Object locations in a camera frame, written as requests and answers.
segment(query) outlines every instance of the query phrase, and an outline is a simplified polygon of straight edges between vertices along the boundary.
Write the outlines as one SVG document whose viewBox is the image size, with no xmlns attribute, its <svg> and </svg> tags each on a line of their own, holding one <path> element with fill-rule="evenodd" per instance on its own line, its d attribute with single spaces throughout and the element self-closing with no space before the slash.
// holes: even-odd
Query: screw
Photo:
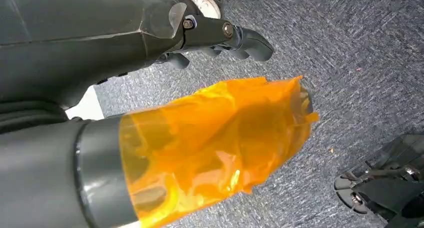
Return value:
<svg viewBox="0 0 424 228">
<path fill-rule="evenodd" d="M 409 167 L 406 167 L 406 168 L 405 168 L 405 171 L 406 171 L 409 175 L 414 175 L 414 174 L 415 174 L 415 172 L 414 172 L 411 168 L 409 168 Z"/>
<path fill-rule="evenodd" d="M 353 202 L 354 205 L 361 205 L 362 204 L 361 198 L 355 193 L 352 193 L 352 202 Z"/>
<path fill-rule="evenodd" d="M 224 23 L 222 31 L 227 38 L 231 38 L 233 36 L 234 28 L 230 23 Z"/>
<path fill-rule="evenodd" d="M 191 21 L 190 19 L 186 19 L 182 22 L 182 26 L 185 29 L 191 29 L 194 26 L 194 24 L 193 24 L 193 21 Z"/>
</svg>

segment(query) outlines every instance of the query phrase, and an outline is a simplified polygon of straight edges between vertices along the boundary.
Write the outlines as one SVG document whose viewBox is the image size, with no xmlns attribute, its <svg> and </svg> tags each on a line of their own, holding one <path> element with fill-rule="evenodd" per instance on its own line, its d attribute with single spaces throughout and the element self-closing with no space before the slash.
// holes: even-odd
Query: shoe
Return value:
<svg viewBox="0 0 424 228">
<path fill-rule="evenodd" d="M 207 18 L 220 19 L 221 12 L 214 0 L 191 0 Z"/>
</svg>

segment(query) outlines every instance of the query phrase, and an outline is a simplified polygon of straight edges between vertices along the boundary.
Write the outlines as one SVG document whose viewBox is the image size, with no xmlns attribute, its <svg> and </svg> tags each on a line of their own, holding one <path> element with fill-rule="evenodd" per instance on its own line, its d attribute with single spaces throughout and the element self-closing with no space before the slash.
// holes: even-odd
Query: orange plastic wrap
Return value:
<svg viewBox="0 0 424 228">
<path fill-rule="evenodd" d="M 158 227 L 239 191 L 251 193 L 308 139 L 299 80 L 229 80 L 126 115 L 120 149 L 142 227 Z"/>
</svg>

